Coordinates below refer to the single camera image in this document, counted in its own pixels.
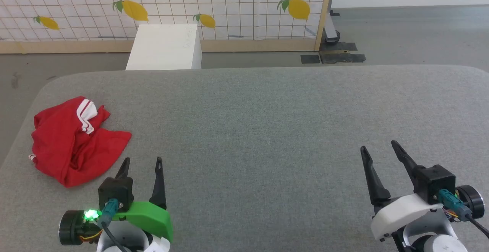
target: gray tabletop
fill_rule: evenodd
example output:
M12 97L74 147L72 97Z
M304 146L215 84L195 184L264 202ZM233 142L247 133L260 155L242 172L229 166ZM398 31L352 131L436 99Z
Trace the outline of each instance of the gray tabletop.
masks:
M136 200L148 200L164 160L172 250L395 251L375 242L360 146L393 196L412 185L396 139L419 164L441 164L489 199L489 74L462 66L118 71L76 74L42 89L0 169L0 251L62 247L66 210L98 205L97 187L124 157ZM33 116L83 95L132 132L103 176L66 189L28 159ZM484 217L483 224L489 226ZM454 229L469 251L489 241Z

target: orange wire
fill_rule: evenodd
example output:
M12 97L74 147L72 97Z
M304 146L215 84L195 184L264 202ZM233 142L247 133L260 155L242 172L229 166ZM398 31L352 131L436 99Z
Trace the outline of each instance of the orange wire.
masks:
M447 213L448 213L450 216L453 216L453 217L458 218L458 215L457 215L455 212L453 212L452 210L447 210Z
M102 231L103 231L103 229L102 229L101 231L99 231L98 233L96 233L95 235L93 235L93 236L89 236L89 237L86 237L86 238L84 238L84 237L82 237L82 236L78 236L78 237L79 237L79 238L80 238L80 239L81 239L83 242L89 242L89 241L91 241L93 238L98 237L98 236L99 236L99 235L102 233Z

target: lemon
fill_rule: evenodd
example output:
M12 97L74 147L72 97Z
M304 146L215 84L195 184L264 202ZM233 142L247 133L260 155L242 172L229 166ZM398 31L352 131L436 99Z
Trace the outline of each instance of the lemon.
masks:
M281 0L277 9L282 6L283 11L288 8L288 13L295 19L309 19L311 8L304 0Z
M38 22L39 24L42 23L48 29L57 29L57 30L60 29L58 23L56 23L56 21L48 17L44 17L44 16L34 17L34 21Z
M119 10L120 12L124 10L127 16L131 17L134 20L149 21L148 12L143 6L141 6L141 4L138 4L131 0L119 0L112 3L112 10L115 10L114 7L116 7L117 10Z
M209 27L211 29L215 28L215 20L210 15L199 13L194 15L194 19L197 20L197 22L201 21L201 24L203 24L206 27Z

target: white cube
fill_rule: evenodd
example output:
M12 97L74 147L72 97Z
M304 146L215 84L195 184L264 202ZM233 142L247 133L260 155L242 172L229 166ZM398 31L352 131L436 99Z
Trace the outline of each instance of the white cube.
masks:
M200 69L196 24L140 25L126 70Z

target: gray floor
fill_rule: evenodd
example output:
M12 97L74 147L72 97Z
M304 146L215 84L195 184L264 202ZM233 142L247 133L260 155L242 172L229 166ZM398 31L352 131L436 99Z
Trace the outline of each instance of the gray floor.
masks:
M341 41L355 42L367 58L359 66L455 64L489 71L489 6L335 12L341 14L334 17ZM301 54L205 53L202 68L303 66ZM0 164L32 100L47 82L68 74L124 69L128 57L127 53L0 55Z

